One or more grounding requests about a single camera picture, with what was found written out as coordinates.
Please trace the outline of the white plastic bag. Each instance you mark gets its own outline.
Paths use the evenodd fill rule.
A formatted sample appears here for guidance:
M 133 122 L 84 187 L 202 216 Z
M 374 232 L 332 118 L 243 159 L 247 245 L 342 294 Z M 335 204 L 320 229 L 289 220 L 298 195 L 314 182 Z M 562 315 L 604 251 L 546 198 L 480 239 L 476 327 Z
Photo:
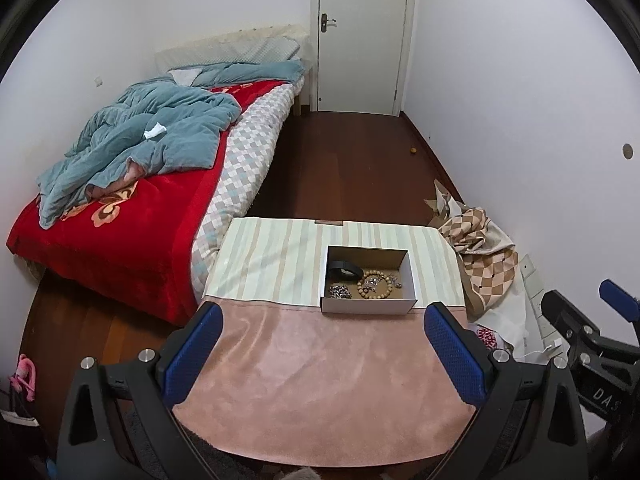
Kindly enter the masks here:
M 491 330 L 498 343 L 509 348 L 518 362 L 542 364 L 547 361 L 521 266 L 516 267 L 514 281 L 506 294 L 473 324 Z

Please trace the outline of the silver pendant in box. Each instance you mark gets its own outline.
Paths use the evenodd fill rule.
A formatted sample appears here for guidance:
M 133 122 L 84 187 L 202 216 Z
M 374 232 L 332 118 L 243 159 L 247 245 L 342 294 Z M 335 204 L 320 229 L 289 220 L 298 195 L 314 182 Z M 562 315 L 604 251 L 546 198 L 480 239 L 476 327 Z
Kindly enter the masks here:
M 401 281 L 399 281 L 399 278 L 397 276 L 387 275 L 385 279 L 386 279 L 386 282 L 390 284 L 390 286 L 392 287 L 395 287 L 395 288 L 402 287 L 402 283 Z

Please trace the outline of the checkered beige cloth pile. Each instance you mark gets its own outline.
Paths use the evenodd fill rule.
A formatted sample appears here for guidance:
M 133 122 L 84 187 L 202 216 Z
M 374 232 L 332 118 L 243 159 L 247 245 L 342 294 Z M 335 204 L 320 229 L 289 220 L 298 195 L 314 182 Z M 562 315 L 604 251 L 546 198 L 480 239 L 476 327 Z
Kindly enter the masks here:
M 439 180 L 434 187 L 434 200 L 425 200 L 433 211 L 430 226 L 457 254 L 468 311 L 472 318 L 479 318 L 506 296 L 520 256 L 485 209 L 459 202 Z

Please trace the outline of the pink striped table cloth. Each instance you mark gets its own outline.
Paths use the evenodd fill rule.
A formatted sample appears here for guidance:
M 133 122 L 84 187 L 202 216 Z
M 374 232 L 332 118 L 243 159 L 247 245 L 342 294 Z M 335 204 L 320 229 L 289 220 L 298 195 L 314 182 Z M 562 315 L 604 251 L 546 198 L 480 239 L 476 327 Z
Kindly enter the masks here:
M 322 313 L 332 246 L 406 252 L 413 309 Z M 224 329 L 174 412 L 214 448 L 315 467 L 405 463 L 445 453 L 472 417 L 424 334 L 433 302 L 466 318 L 456 254 L 435 229 L 237 218 L 205 296 Z

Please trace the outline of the white cardboard box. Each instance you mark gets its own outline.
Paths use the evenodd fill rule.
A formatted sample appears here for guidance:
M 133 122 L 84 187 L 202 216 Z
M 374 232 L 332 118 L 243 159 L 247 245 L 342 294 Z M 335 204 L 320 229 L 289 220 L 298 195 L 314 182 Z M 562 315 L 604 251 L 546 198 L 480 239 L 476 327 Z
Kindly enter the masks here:
M 386 276 L 399 278 L 401 288 Z M 403 316 L 418 303 L 409 253 L 403 249 L 326 248 L 320 309 L 325 315 Z

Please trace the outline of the pink slipper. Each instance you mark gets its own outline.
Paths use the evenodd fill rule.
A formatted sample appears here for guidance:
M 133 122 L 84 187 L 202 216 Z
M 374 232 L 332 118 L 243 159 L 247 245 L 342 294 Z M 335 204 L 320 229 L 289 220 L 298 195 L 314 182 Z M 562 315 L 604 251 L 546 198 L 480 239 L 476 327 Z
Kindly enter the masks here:
M 16 394 L 24 394 L 28 402 L 35 400 L 37 372 L 34 362 L 26 354 L 17 358 L 16 370 L 10 377 L 10 385 Z

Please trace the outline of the red bed blanket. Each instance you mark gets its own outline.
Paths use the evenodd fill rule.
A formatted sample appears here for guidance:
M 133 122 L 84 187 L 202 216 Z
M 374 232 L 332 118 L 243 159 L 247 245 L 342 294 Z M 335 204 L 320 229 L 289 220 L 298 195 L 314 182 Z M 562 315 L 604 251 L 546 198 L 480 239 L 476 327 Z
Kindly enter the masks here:
M 284 81 L 228 86 L 242 112 Z M 14 256 L 168 323 L 198 308 L 191 286 L 194 236 L 216 190 L 231 128 L 210 169 L 142 179 L 41 229 L 35 203 L 12 226 Z

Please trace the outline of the blue-grey quilt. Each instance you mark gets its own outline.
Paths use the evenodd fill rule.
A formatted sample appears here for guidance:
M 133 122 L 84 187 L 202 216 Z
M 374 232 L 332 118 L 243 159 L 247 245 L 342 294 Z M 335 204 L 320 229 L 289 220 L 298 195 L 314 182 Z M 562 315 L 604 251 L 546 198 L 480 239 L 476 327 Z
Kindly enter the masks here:
M 210 169 L 221 135 L 241 116 L 232 84 L 303 77 L 302 61 L 177 68 L 128 87 L 95 112 L 64 157 L 37 179 L 39 225 L 146 176 Z

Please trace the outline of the checkered mattress pad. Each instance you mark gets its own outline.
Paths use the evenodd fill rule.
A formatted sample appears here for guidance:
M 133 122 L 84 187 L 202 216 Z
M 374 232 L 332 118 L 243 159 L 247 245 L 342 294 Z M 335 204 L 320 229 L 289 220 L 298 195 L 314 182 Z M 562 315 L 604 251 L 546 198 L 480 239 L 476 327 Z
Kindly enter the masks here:
M 242 112 L 229 132 L 221 175 L 192 244 L 191 286 L 196 300 L 204 295 L 231 221 L 246 215 L 268 174 L 280 131 L 304 82 L 300 78 L 268 91 Z

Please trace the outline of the white door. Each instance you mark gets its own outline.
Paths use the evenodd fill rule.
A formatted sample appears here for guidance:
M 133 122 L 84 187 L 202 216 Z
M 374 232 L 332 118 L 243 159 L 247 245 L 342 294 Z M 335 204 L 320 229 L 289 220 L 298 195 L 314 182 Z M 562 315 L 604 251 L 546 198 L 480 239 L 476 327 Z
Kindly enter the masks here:
M 319 112 L 396 116 L 414 0 L 317 0 L 314 102 Z M 336 27 L 320 32 L 320 16 Z

